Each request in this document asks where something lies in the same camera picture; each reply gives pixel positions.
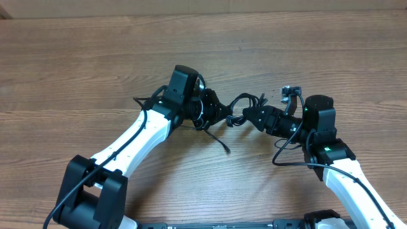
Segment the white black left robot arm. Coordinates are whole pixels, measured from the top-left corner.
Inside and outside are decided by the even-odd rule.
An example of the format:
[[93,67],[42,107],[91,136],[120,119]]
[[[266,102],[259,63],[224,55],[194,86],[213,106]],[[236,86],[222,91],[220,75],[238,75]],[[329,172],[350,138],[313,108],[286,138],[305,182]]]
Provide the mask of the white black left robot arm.
[[128,179],[152,149],[184,120],[207,130],[231,110],[207,88],[202,75],[176,65],[170,82],[150,97],[134,99],[141,107],[136,121],[112,144],[90,158],[76,155],[67,165],[55,207],[43,226],[137,229],[125,215]]

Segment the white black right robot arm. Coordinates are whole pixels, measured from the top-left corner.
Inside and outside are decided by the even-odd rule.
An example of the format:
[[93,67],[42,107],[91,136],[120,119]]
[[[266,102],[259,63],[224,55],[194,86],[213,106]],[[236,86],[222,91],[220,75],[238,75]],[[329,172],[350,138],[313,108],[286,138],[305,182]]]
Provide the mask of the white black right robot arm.
[[406,228],[364,175],[353,151],[336,136],[332,98],[313,95],[301,100],[302,116],[273,106],[245,108],[244,117],[259,131],[285,139],[279,148],[299,144],[302,166],[312,169],[340,200],[356,228]]

